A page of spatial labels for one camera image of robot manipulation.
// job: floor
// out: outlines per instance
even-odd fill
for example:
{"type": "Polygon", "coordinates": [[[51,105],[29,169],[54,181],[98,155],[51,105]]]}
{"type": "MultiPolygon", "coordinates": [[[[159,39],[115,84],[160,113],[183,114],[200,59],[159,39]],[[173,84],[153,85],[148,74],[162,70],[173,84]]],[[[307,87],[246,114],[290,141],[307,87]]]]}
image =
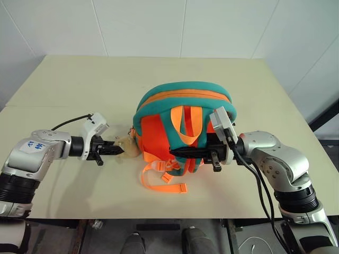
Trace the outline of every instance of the floor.
{"type": "Polygon", "coordinates": [[[27,254],[66,254],[75,229],[29,222],[31,237],[27,254]]]}
{"type": "MultiPolygon", "coordinates": [[[[280,228],[280,222],[276,223],[276,228],[280,228]]],[[[270,250],[276,254],[286,254],[268,223],[237,229],[237,242],[239,254],[269,254],[270,250]]]]}
{"type": "Polygon", "coordinates": [[[230,253],[227,230],[220,220],[104,220],[104,227],[90,228],[86,232],[82,254],[119,254],[129,234],[137,231],[137,225],[178,224],[179,230],[147,230],[138,232],[145,239],[147,254],[182,254],[181,230],[194,225],[201,229],[215,244],[220,254],[230,253]]]}

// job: white label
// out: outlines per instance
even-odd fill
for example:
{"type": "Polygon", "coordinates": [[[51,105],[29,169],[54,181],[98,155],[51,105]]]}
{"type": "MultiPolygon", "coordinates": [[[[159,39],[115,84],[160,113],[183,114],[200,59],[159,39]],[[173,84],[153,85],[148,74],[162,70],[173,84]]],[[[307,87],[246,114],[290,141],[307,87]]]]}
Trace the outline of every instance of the white label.
{"type": "Polygon", "coordinates": [[[44,151],[46,147],[47,146],[45,144],[30,140],[24,143],[19,150],[25,153],[34,153],[44,151]]]}

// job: wire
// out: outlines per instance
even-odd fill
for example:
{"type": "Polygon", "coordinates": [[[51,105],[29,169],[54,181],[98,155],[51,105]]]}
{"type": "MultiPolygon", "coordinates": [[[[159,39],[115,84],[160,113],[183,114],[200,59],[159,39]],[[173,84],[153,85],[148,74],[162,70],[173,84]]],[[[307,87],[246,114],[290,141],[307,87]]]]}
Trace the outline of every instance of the wire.
{"type": "Polygon", "coordinates": [[[264,240],[264,239],[262,239],[260,237],[249,237],[249,238],[246,238],[245,241],[243,241],[243,243],[240,244],[238,250],[240,250],[240,248],[250,239],[260,239],[260,240],[264,241],[266,243],[267,247],[270,249],[271,254],[273,254],[273,251],[272,251],[271,246],[269,245],[269,243],[266,242],[266,240],[264,240]]]}
{"type": "Polygon", "coordinates": [[[271,194],[270,194],[270,192],[269,192],[269,189],[267,188],[266,182],[264,181],[264,178],[263,178],[263,176],[262,176],[260,170],[258,169],[258,166],[257,166],[256,164],[253,164],[253,165],[254,165],[254,167],[255,167],[255,169],[256,169],[258,175],[259,175],[259,178],[260,178],[260,181],[261,181],[262,185],[264,186],[265,192],[266,192],[266,194],[267,194],[267,198],[268,198],[269,203],[270,203],[270,210],[271,210],[271,226],[272,226],[272,230],[273,230],[273,232],[274,232],[274,235],[275,235],[275,237],[277,237],[277,239],[279,240],[279,242],[281,243],[281,245],[284,247],[285,251],[286,251],[287,253],[289,253],[290,251],[289,251],[289,249],[288,249],[286,243],[285,243],[284,240],[282,239],[280,233],[278,232],[278,230],[276,229],[275,224],[274,224],[274,223],[275,223],[275,220],[274,220],[274,207],[273,207],[273,202],[272,202],[272,199],[271,199],[271,194]]]}
{"type": "Polygon", "coordinates": [[[65,124],[72,123],[74,121],[77,121],[77,120],[80,120],[80,119],[83,119],[83,118],[91,118],[92,115],[93,114],[82,115],[82,116],[79,116],[77,118],[73,118],[73,119],[68,120],[66,122],[60,123],[59,125],[55,126],[53,129],[51,129],[51,131],[55,131],[56,129],[60,128],[61,126],[64,126],[65,124]]]}
{"type": "Polygon", "coordinates": [[[290,254],[290,251],[289,251],[289,248],[287,247],[286,243],[284,242],[284,240],[282,239],[281,235],[279,234],[279,232],[277,231],[276,227],[275,227],[275,224],[274,224],[274,207],[273,207],[273,202],[272,202],[272,199],[271,199],[271,195],[270,195],[270,192],[269,192],[269,189],[267,188],[267,185],[260,173],[260,170],[258,169],[258,167],[254,164],[254,167],[256,168],[256,170],[254,170],[245,160],[244,158],[240,155],[240,153],[238,152],[238,150],[236,149],[235,146],[232,146],[231,144],[229,144],[231,150],[233,151],[234,153],[234,156],[236,157],[236,159],[238,161],[240,161],[243,166],[245,166],[251,173],[253,173],[253,175],[255,176],[256,178],[256,181],[257,181],[257,187],[258,187],[258,192],[259,192],[259,197],[260,197],[260,203],[261,203],[261,206],[267,216],[267,218],[270,220],[270,223],[271,223],[271,227],[272,227],[272,230],[273,230],[273,233],[275,235],[275,237],[277,238],[277,240],[279,241],[280,245],[284,248],[284,250],[290,254]],[[269,200],[269,203],[270,203],[270,211],[271,211],[271,216],[269,216],[268,212],[267,212],[267,209],[266,209],[266,206],[265,206],[265,203],[264,203],[264,199],[263,199],[263,196],[262,196],[262,189],[261,189],[261,184],[263,185],[264,189],[265,189],[265,192],[266,192],[266,195],[267,195],[267,198],[269,200]]]}

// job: black cable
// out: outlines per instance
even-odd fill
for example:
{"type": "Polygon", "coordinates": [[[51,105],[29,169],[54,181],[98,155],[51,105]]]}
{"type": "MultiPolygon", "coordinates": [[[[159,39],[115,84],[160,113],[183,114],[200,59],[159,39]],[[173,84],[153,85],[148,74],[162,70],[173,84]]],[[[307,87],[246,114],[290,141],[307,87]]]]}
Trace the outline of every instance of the black cable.
{"type": "Polygon", "coordinates": [[[271,227],[272,227],[272,230],[274,232],[274,235],[279,240],[280,244],[284,247],[285,251],[287,253],[290,253],[286,243],[284,242],[283,238],[281,237],[280,233],[278,232],[278,230],[276,229],[275,224],[274,224],[275,223],[275,219],[274,219],[274,207],[273,207],[273,202],[272,202],[272,198],[271,198],[271,194],[269,192],[269,189],[268,189],[268,187],[266,185],[266,182],[264,181],[264,178],[263,178],[263,176],[262,176],[258,166],[256,164],[253,164],[253,165],[254,165],[254,167],[255,167],[258,175],[259,175],[259,178],[260,178],[260,181],[261,181],[262,185],[264,186],[265,192],[267,194],[267,198],[268,198],[269,203],[270,203],[271,227]]]}
{"type": "Polygon", "coordinates": [[[253,175],[255,176],[256,178],[256,181],[257,181],[257,187],[258,187],[258,192],[259,192],[259,197],[260,197],[260,203],[261,203],[261,206],[267,216],[267,218],[270,220],[270,223],[271,223],[271,227],[272,227],[272,230],[273,230],[273,233],[275,235],[275,237],[277,238],[277,240],[279,241],[280,245],[283,247],[283,249],[288,253],[290,254],[290,251],[289,251],[289,248],[287,247],[286,243],[284,242],[284,240],[282,239],[281,235],[279,234],[279,232],[277,231],[276,227],[275,227],[275,224],[274,224],[274,207],[273,207],[273,202],[272,202],[272,199],[271,199],[271,195],[270,195],[270,192],[269,192],[269,189],[267,188],[267,185],[260,173],[260,170],[257,168],[257,166],[254,164],[255,168],[256,168],[256,171],[244,160],[244,158],[240,155],[240,153],[237,151],[236,147],[235,146],[232,146],[231,144],[230,145],[230,148],[231,150],[233,151],[234,153],[234,156],[235,158],[240,161],[243,166],[245,166],[251,173],[253,173],[253,175]],[[267,198],[269,200],[269,203],[270,203],[270,210],[271,210],[271,216],[269,216],[268,212],[267,212],[267,209],[266,209],[266,206],[265,206],[265,203],[264,203],[264,199],[263,199],[263,196],[262,196],[262,189],[261,189],[261,183],[263,184],[264,186],[264,189],[265,189],[265,192],[266,192],[266,195],[267,195],[267,198]]]}
{"type": "Polygon", "coordinates": [[[77,120],[80,120],[80,119],[83,119],[83,118],[91,118],[91,116],[92,116],[92,114],[88,114],[88,115],[83,115],[83,116],[79,116],[77,118],[68,120],[66,122],[60,123],[59,125],[55,126],[53,129],[51,129],[51,131],[55,131],[57,128],[60,128],[61,126],[65,125],[67,123],[72,123],[74,121],[77,121],[77,120]]]}

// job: white cable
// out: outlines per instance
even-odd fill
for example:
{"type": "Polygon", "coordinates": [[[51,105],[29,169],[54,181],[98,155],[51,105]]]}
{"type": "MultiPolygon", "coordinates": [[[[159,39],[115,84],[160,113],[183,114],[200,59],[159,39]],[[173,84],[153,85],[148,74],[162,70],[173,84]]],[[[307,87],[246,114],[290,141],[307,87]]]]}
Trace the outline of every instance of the white cable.
{"type": "Polygon", "coordinates": [[[266,243],[267,247],[270,249],[271,254],[273,254],[273,251],[272,251],[270,245],[269,245],[264,239],[262,239],[262,238],[260,238],[260,237],[249,237],[249,238],[245,239],[245,241],[243,241],[243,243],[240,244],[238,250],[240,250],[240,248],[241,248],[241,247],[242,247],[249,239],[260,239],[260,240],[264,241],[264,242],[266,243]]]}

